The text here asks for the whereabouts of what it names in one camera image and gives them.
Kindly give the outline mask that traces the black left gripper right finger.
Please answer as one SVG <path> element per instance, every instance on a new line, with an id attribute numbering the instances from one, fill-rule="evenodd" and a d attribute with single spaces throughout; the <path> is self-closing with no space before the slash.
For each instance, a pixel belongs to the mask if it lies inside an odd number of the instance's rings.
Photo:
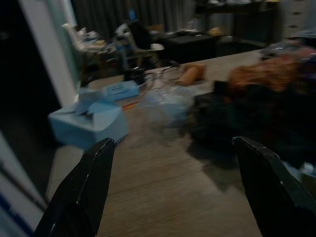
<path id="1" fill-rule="evenodd" d="M 316 237 L 316 199 L 278 155 L 242 136 L 234 137 L 232 144 L 262 237 Z"/>

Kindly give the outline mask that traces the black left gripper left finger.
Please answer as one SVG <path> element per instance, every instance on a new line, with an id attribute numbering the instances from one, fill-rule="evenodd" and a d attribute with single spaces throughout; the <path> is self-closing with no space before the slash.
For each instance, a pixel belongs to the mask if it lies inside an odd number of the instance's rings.
<path id="1" fill-rule="evenodd" d="M 34 237 L 95 237 L 108 195 L 115 140 L 103 139 L 84 151 L 60 183 Z"/>

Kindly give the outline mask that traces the light blue tissue box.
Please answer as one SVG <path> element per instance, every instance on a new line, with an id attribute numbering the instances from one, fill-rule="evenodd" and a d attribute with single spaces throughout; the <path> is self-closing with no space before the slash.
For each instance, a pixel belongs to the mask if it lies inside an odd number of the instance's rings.
<path id="1" fill-rule="evenodd" d="M 50 113 L 48 119 L 57 141 L 83 150 L 106 138 L 119 142 L 128 134 L 122 107 L 89 88 L 82 88 L 76 102 Z"/>

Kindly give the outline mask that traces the black plastic bag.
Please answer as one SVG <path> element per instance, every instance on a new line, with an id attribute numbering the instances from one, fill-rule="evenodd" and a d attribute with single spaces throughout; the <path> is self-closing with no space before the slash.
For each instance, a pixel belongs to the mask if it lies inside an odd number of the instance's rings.
<path id="1" fill-rule="evenodd" d="M 281 92 L 249 84 L 243 91 L 216 81 L 194 98 L 188 114 L 191 138 L 206 147 L 232 150 L 232 138 L 262 143 L 294 167 L 316 165 L 316 85 L 290 83 Z"/>

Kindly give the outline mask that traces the flat blue packet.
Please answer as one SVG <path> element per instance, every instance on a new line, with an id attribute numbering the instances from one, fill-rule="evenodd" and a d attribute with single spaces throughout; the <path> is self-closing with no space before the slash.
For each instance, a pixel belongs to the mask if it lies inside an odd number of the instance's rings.
<path id="1" fill-rule="evenodd" d="M 140 89 L 134 81 L 122 81 L 105 86 L 102 94 L 109 100 L 116 101 L 138 96 Z"/>

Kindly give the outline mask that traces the orange crumpled wrapper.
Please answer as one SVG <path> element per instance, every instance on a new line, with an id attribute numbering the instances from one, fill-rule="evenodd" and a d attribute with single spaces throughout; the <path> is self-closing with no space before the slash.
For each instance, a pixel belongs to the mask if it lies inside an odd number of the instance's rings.
<path id="1" fill-rule="evenodd" d="M 274 92 L 282 92 L 296 81 L 298 74 L 297 59 L 284 55 L 233 69 L 229 74 L 228 88 L 231 92 L 239 93 L 249 85 L 263 85 Z"/>

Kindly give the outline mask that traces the clear plastic bag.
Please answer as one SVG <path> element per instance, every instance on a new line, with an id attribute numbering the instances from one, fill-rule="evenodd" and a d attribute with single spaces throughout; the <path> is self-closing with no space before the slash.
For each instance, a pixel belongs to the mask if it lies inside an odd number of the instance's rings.
<path id="1" fill-rule="evenodd" d="M 173 127 L 184 122 L 198 93 L 195 86 L 163 86 L 146 92 L 137 108 L 149 123 Z"/>

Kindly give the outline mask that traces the brown paper roll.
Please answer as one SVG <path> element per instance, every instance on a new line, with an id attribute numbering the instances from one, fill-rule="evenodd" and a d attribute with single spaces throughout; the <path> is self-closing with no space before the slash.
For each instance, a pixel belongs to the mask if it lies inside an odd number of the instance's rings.
<path id="1" fill-rule="evenodd" d="M 205 64 L 188 63 L 184 65 L 184 72 L 177 79 L 177 83 L 182 86 L 191 86 L 199 80 L 205 79 Z"/>

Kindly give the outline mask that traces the cluttered side table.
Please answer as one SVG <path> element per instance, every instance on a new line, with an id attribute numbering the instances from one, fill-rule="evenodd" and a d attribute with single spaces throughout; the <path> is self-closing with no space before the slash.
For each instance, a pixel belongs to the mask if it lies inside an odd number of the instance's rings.
<path id="1" fill-rule="evenodd" d="M 107 44 L 104 40 L 98 40 L 97 38 L 91 39 L 87 33 L 80 36 L 78 31 L 69 23 L 63 24 L 62 28 L 67 33 L 72 48 L 81 56 L 81 87 L 86 86 L 91 81 L 91 63 L 97 65 L 99 74 L 105 77 L 108 67 L 111 63 L 117 61 L 115 57 L 118 52 L 116 46 L 113 43 Z"/>

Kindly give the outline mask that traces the black office chair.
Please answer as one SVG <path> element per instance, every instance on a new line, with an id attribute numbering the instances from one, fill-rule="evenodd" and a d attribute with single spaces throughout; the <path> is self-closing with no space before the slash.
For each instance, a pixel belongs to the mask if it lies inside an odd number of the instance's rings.
<path id="1" fill-rule="evenodd" d="M 154 64 L 158 62 L 158 66 L 160 67 L 161 63 L 159 62 L 158 52 L 165 50 L 164 46 L 159 43 L 153 43 L 150 32 L 138 20 L 128 21 L 127 28 L 130 33 L 128 37 L 130 45 L 137 55 L 137 66 L 141 67 L 143 58 L 151 56 Z"/>

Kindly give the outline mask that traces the black low cabinet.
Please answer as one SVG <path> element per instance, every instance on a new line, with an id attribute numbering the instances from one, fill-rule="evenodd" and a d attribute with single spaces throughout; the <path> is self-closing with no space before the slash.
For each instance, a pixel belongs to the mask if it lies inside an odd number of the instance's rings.
<path id="1" fill-rule="evenodd" d="M 210 35 L 161 36 L 156 42 L 164 46 L 159 53 L 162 59 L 183 64 L 216 57 L 219 39 Z"/>

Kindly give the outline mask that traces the dark shelf unit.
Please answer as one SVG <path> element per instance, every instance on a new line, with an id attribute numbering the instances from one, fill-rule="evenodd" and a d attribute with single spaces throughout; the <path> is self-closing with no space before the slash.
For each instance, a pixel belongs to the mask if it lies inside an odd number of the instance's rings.
<path id="1" fill-rule="evenodd" d="M 279 38 L 279 5 L 278 0 L 195 0 L 195 16 L 208 33 L 215 28 L 233 42 L 264 47 Z"/>

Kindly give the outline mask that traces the dark grey curtain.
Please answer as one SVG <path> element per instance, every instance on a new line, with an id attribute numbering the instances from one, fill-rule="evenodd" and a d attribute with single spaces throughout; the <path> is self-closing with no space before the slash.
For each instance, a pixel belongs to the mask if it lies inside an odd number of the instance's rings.
<path id="1" fill-rule="evenodd" d="M 162 26 L 164 32 L 188 28 L 195 0 L 71 0 L 80 28 L 109 40 L 121 24 L 139 20 L 146 27 Z"/>

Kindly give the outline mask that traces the white door frame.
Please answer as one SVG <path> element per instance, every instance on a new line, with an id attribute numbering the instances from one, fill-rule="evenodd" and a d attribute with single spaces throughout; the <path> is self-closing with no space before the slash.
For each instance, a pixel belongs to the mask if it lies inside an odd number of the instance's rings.
<path id="1" fill-rule="evenodd" d="M 18 0 L 61 106 L 75 101 L 73 75 L 44 0 Z"/>

